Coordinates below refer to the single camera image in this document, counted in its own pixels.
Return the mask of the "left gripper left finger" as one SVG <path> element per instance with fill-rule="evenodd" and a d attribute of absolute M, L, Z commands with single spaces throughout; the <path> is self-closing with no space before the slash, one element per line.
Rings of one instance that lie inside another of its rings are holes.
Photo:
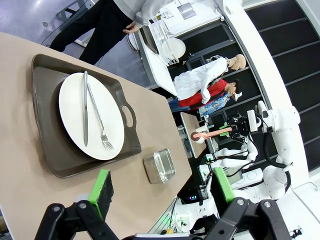
<path fill-rule="evenodd" d="M 111 172 L 101 169 L 87 199 L 69 207 L 52 203 L 46 208 L 35 239 L 73 240 L 76 233 L 86 232 L 92 240 L 116 240 L 106 223 L 113 195 Z"/>

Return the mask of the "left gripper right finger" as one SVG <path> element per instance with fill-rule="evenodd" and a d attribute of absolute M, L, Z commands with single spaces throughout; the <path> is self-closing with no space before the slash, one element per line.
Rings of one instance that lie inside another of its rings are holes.
<path fill-rule="evenodd" d="M 238 230 L 249 231 L 255 240 L 290 240 L 292 237 L 277 203 L 264 199 L 258 203 L 236 197 L 222 168 L 214 168 L 209 183 L 214 213 L 201 217 L 192 230 L 204 228 L 206 240 L 233 240 Z"/>

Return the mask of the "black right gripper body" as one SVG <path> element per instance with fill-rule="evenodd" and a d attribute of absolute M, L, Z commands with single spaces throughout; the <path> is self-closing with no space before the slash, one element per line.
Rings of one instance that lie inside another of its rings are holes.
<path fill-rule="evenodd" d="M 226 119 L 227 126 L 232 128 L 229 137 L 239 143 L 246 143 L 250 135 L 249 119 L 240 113 Z"/>

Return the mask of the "person's left hand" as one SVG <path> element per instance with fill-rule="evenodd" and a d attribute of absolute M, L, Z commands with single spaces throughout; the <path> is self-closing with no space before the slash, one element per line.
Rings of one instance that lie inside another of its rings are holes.
<path fill-rule="evenodd" d="M 123 33 L 133 34 L 137 32 L 140 28 L 137 26 L 136 22 L 131 22 L 125 29 L 122 30 Z"/>

